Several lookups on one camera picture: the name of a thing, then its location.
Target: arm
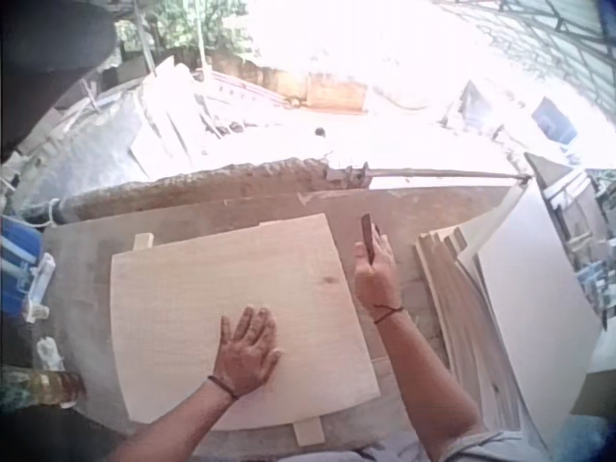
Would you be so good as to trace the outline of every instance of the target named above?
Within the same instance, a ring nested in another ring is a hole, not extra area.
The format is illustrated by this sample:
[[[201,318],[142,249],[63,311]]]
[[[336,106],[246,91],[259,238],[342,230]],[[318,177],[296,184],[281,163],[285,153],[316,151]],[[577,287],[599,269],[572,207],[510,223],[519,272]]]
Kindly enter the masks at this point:
[[[242,397],[266,383],[280,358],[273,349],[276,323],[262,308],[247,307],[233,335],[229,319],[220,320],[220,346],[213,376],[196,392],[156,422],[126,440],[112,455],[113,461],[184,461],[222,417]]]
[[[394,253],[387,236],[373,232],[374,261],[355,245],[355,291],[377,324],[411,423],[430,460],[455,440],[483,431],[476,403],[455,381],[401,306]]]

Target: cable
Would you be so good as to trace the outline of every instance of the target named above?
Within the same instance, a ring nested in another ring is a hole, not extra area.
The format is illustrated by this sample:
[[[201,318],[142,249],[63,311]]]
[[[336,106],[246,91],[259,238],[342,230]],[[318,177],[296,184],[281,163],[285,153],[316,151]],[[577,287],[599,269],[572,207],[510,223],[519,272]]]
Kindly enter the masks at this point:
[[[44,226],[49,226],[49,225],[53,225],[53,226],[58,226],[58,223],[56,223],[56,221],[54,221],[54,215],[53,215],[53,206],[54,203],[56,202],[60,202],[60,199],[58,197],[54,197],[53,199],[51,199],[49,201],[49,205],[47,208],[47,214],[49,216],[49,220],[46,221],[45,223],[41,223],[41,224],[34,224],[34,223],[29,223],[28,221],[24,220],[24,219],[20,219],[20,218],[16,218],[16,217],[9,217],[7,215],[3,215],[2,218],[6,218],[10,221],[14,221],[15,223],[19,223],[19,224],[23,224],[24,226],[28,226],[31,228],[42,228]]]

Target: wrist bracelet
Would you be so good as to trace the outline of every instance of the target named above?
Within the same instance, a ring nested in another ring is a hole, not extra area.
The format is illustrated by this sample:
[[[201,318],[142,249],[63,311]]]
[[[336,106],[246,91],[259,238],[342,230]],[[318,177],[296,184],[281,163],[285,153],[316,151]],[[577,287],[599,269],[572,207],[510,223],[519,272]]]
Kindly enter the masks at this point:
[[[379,324],[381,321],[385,321],[387,318],[389,318],[390,316],[394,315],[395,313],[399,313],[400,311],[404,310],[403,306],[400,306],[399,308],[392,308],[391,306],[385,306],[385,305],[374,305],[374,307],[376,308],[387,308],[389,309],[388,313],[385,313],[383,316],[381,316],[378,320],[374,321],[374,324]]]
[[[208,375],[208,380],[210,380],[212,383],[216,384],[221,390],[224,390],[229,395],[231,395],[231,398],[233,400],[237,401],[238,399],[240,399],[235,393],[233,393],[233,390],[231,390],[231,388],[229,386],[225,385],[222,382],[222,380],[220,380],[215,375]]]

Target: wooden table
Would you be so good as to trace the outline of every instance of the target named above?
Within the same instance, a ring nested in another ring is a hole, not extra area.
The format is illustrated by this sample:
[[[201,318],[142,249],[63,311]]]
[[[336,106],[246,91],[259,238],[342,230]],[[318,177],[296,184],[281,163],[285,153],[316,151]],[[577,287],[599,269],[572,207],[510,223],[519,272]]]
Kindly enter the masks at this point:
[[[132,249],[136,234],[153,233],[154,244],[256,226],[264,221],[325,213],[351,292],[353,243],[361,240],[359,218],[367,212],[390,237],[398,262],[404,306],[439,357],[447,363],[440,325],[415,262],[413,243],[425,231],[452,226],[498,205],[506,188],[425,188],[392,191],[336,191],[252,197],[151,210],[49,229],[45,250],[56,272],[45,303],[47,321],[35,325],[34,340],[56,339],[70,371],[80,373],[88,394],[76,409],[124,434],[139,425],[128,419],[116,374],[110,328],[112,255]],[[264,458],[306,450],[353,449],[410,428],[378,332],[353,297],[376,370],[381,397],[322,416],[324,445],[299,448],[293,427],[211,432],[196,454]]]

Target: tree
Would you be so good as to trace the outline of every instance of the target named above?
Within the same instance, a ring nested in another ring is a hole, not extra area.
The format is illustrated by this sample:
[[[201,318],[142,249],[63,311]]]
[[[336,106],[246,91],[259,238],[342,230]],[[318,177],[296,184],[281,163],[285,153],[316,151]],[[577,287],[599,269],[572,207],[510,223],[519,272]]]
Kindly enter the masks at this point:
[[[244,26],[245,0],[201,0],[203,42],[209,50],[228,50],[238,54],[252,52],[250,36]],[[150,45],[161,48],[196,48],[196,11],[193,0],[160,0],[145,13],[144,28]],[[135,24],[118,21],[119,39],[128,51],[141,50]]]

